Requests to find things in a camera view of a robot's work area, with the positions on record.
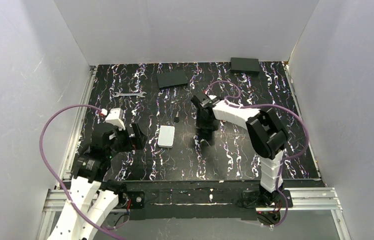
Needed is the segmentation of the black headed key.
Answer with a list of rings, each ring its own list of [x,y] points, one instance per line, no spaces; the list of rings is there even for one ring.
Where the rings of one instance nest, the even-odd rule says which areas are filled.
[[[179,122],[179,112],[177,112],[175,118],[174,118],[174,122],[175,123],[178,123]]]

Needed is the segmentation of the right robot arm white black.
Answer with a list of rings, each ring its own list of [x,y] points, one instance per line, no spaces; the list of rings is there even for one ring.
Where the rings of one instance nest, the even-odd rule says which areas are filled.
[[[221,97],[198,93],[191,99],[197,110],[196,133],[198,138],[212,141],[220,121],[226,121],[247,130],[251,145],[261,159],[261,180],[254,200],[243,197],[245,208],[277,203],[283,189],[281,174],[288,133],[273,108],[234,107]]]

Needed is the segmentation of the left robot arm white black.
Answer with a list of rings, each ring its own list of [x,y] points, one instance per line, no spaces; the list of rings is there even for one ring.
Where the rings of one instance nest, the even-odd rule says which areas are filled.
[[[124,209],[123,216],[128,217],[133,197],[126,184],[104,177],[117,154],[141,150],[146,141],[134,122],[125,128],[105,123],[94,130],[72,167],[69,197],[48,239],[91,240],[113,209]]]

